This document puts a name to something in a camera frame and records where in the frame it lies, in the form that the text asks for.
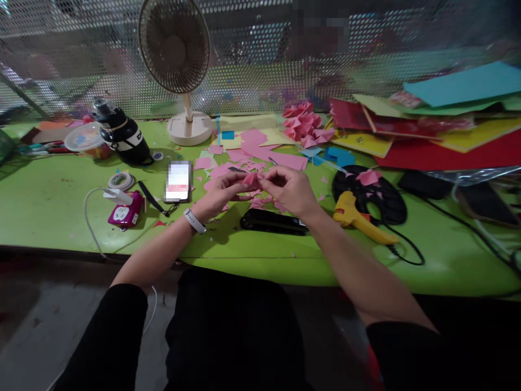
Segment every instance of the phone screen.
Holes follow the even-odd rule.
[[[173,161],[168,165],[164,202],[187,202],[189,199],[192,162]]]

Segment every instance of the floor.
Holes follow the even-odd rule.
[[[119,266],[27,255],[15,261],[21,269],[0,275],[0,389],[45,391],[65,367]],[[142,341],[137,391],[165,387],[163,336],[181,273],[170,271],[156,285],[158,304]],[[304,336],[309,383],[317,391],[370,389],[363,365],[367,339],[351,304],[337,289],[284,289]],[[148,317],[153,307],[152,294]]]

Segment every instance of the white watch strap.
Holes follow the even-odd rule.
[[[193,228],[195,228],[195,230],[198,233],[202,235],[206,232],[206,227],[199,223],[199,220],[196,219],[191,209],[185,210],[185,217],[186,220],[188,220],[188,222],[192,225]]]

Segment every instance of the green table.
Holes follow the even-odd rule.
[[[139,123],[151,150],[160,150],[173,159],[182,155],[183,160],[195,160],[201,148],[208,147],[209,141],[200,146],[175,150],[177,146],[170,142],[165,124]],[[12,137],[21,136],[34,125],[11,125],[6,131]],[[295,147],[280,149],[278,152],[297,153]],[[357,164],[369,167],[375,165],[370,156],[355,155]],[[218,163],[227,158],[226,154],[216,155]],[[10,161],[0,167],[0,245],[96,253],[96,246],[83,215],[87,192],[95,187],[106,186],[109,177],[117,169],[129,169],[138,180],[145,182],[152,194],[160,198],[166,178],[166,166],[167,159],[149,168],[132,168],[123,164],[116,156],[101,162],[82,156]],[[398,171],[383,172],[385,178],[393,184],[402,175]],[[320,194],[332,194],[331,182],[335,172],[331,168],[309,164],[306,173],[317,198]],[[206,182],[206,174],[199,170],[194,176],[203,177],[203,183],[194,179],[193,199],[198,200],[205,194],[203,184]],[[321,181],[323,176],[328,179],[328,184]],[[425,266],[412,266],[393,259],[387,248],[375,244],[358,231],[349,230],[349,234],[372,250],[413,292],[483,296],[503,295],[521,288],[514,274],[465,227],[413,196],[405,194],[404,198],[409,209],[409,218],[398,229],[423,251]],[[333,212],[335,202],[331,196],[320,204],[330,214]],[[463,217],[457,206],[451,202],[440,202],[440,205]],[[165,229],[163,226],[153,228],[159,219],[168,223],[181,218],[190,204],[182,204],[169,219],[149,205],[147,213],[141,215],[144,218],[134,229],[126,232],[107,223],[113,207],[113,203],[103,199],[101,192],[95,193],[88,203],[89,221],[106,254],[132,254],[148,239]],[[248,207],[248,203],[230,203],[230,209],[219,216],[220,222],[209,224],[210,231],[196,236],[181,258],[196,266],[279,283],[337,285],[327,261],[312,237],[238,230],[239,219]],[[519,233],[516,231],[490,225],[488,227],[507,243],[519,241]],[[397,248],[409,259],[417,259],[408,246],[398,245]]]

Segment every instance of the black cable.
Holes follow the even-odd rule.
[[[516,274],[516,276],[519,279],[521,279],[521,269],[519,269],[519,267],[517,266],[517,263],[516,263],[516,254],[518,252],[517,250],[513,251],[512,254],[510,254],[510,256],[508,258],[503,257],[503,255],[501,255],[499,253],[499,251],[488,241],[488,239],[485,237],[485,235],[483,235],[478,229],[476,229],[475,227],[471,226],[466,221],[460,219],[458,216],[455,216],[452,213],[447,212],[445,209],[440,208],[439,206],[437,206],[435,203],[433,203],[429,199],[423,198],[423,197],[420,197],[420,196],[417,196],[417,197],[420,198],[421,200],[425,201],[427,204],[429,204],[433,208],[439,210],[444,215],[449,216],[450,218],[456,220],[458,223],[463,224],[465,227],[469,228],[472,232],[474,232],[481,239],[481,241],[496,256],[497,259],[499,259],[499,260],[501,260],[501,262],[505,263],[509,268],[512,269],[512,271]]]
[[[405,239],[405,241],[407,243],[409,243],[411,245],[411,247],[413,248],[413,250],[416,252],[416,254],[418,254],[418,257],[420,258],[420,263],[415,263],[415,262],[411,262],[411,261],[408,261],[406,260],[403,256],[401,256],[398,252],[398,250],[396,249],[395,245],[394,244],[388,244],[387,245],[387,248],[389,250],[391,250],[391,252],[396,255],[398,258],[400,258],[402,261],[404,262],[407,262],[408,264],[411,264],[411,265],[414,265],[414,266],[422,266],[422,265],[425,265],[425,258],[423,257],[423,254],[422,252],[420,251],[420,249],[418,247],[416,247],[416,245],[412,242],[412,240],[410,240],[409,238],[407,238],[405,235],[402,235],[400,234],[400,232],[396,231],[395,229],[391,228],[388,224],[386,224],[384,221],[382,221],[382,223],[386,226],[386,228],[388,230],[390,230],[391,232],[394,232],[396,235],[398,235],[399,237]]]

